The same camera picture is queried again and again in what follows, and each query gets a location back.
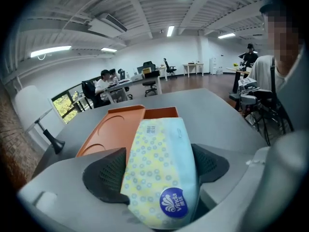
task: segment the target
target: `gray table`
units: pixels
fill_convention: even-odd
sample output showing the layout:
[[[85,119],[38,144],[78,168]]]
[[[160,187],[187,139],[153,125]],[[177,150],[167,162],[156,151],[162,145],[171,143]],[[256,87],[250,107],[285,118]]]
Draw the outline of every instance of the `gray table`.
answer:
[[[109,109],[136,104],[148,109],[176,106],[190,142],[207,145],[209,150],[229,160],[231,167],[226,175],[214,183],[204,184],[205,193],[201,198],[209,207],[216,206],[229,194],[246,172],[246,162],[266,146],[260,134],[233,107],[207,89],[194,89],[115,103],[78,114],[57,137],[66,142],[62,152],[55,155],[49,147],[34,175],[55,162],[74,158]]]

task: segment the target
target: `ceiling light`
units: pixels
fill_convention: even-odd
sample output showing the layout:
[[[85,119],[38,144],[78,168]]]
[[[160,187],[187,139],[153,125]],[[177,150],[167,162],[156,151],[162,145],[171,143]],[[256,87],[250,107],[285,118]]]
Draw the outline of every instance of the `ceiling light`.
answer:
[[[101,51],[107,51],[107,52],[116,52],[115,49],[109,49],[109,48],[102,48]]]
[[[64,50],[69,50],[72,46],[68,45],[68,46],[58,46],[58,47],[52,47],[52,48],[48,48],[48,49],[43,49],[43,50],[39,50],[39,51],[35,51],[35,52],[31,52],[31,57],[37,57],[39,55],[43,55],[46,53],[51,53],[51,52],[58,52],[58,51],[64,51]]]
[[[226,35],[219,36],[218,38],[219,39],[224,39],[224,38],[232,37],[232,36],[235,36],[235,34],[234,33],[229,33],[229,34],[226,34]]]
[[[168,37],[172,36],[173,30],[175,26],[170,26],[168,30]]]

